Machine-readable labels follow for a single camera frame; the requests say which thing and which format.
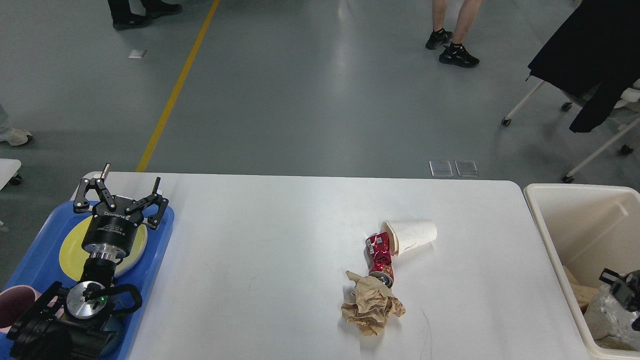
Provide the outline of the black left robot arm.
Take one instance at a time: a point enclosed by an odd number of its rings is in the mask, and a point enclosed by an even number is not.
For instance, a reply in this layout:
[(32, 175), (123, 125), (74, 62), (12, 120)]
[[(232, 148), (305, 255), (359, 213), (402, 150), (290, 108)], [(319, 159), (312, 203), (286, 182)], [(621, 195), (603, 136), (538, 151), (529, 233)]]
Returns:
[(55, 281), (7, 332), (16, 360), (97, 360), (115, 342), (112, 319), (143, 306), (137, 285), (119, 283), (117, 265), (131, 254), (139, 229), (155, 230), (169, 207), (157, 177), (151, 193), (139, 200), (110, 194), (110, 165), (83, 178), (73, 202), (75, 214), (90, 214), (82, 250), (87, 252), (79, 280), (69, 287)]

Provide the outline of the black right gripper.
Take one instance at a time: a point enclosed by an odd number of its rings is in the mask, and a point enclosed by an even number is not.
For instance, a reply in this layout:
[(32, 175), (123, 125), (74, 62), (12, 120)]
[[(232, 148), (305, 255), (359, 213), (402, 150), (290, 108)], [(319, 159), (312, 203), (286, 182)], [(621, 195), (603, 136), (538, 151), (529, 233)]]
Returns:
[(612, 269), (604, 268), (599, 275), (599, 280), (608, 285), (609, 292), (617, 291), (617, 300), (627, 312), (640, 310), (640, 271), (625, 274)]

